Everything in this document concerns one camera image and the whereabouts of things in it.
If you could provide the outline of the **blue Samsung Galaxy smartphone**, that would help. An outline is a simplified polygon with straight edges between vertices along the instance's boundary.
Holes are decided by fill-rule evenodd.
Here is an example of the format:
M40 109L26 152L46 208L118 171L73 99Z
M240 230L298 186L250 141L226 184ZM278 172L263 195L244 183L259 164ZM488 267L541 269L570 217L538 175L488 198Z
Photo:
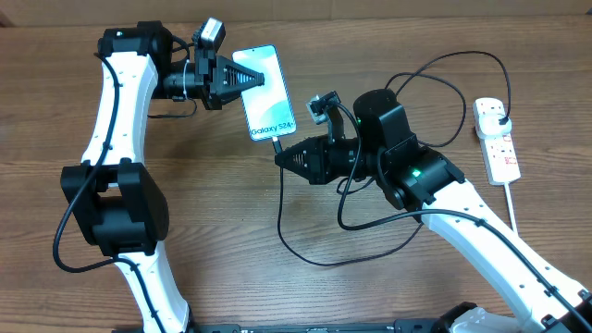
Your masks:
M264 76L263 85L241 93L250 138L257 142L294 133L297 126L277 48L267 44L238 50L232 60Z

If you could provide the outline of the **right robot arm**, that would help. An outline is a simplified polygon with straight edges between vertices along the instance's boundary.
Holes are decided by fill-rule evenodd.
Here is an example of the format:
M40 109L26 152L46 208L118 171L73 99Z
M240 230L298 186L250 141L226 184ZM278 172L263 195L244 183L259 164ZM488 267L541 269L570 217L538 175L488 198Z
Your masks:
M312 185L370 177L398 209L451 244L492 286L512 316L463 302L434 321L432 332L588 332L591 293L543 259L485 203L447 157L420 144L395 92L358 97L348 110L335 92L309 111L328 133L287 149L275 163Z

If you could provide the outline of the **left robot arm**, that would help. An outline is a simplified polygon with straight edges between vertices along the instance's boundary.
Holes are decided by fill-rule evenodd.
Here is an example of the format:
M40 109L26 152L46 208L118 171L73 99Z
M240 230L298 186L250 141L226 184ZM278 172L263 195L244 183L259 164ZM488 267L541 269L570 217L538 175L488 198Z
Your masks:
M116 266L142 315L144 332L192 332L193 314L167 260L167 199L144 159L150 103L191 101L219 110L264 75L218 53L224 24L208 19L189 41L159 21L105 31L96 56L103 88L92 138L81 161L62 170L68 201L84 239Z

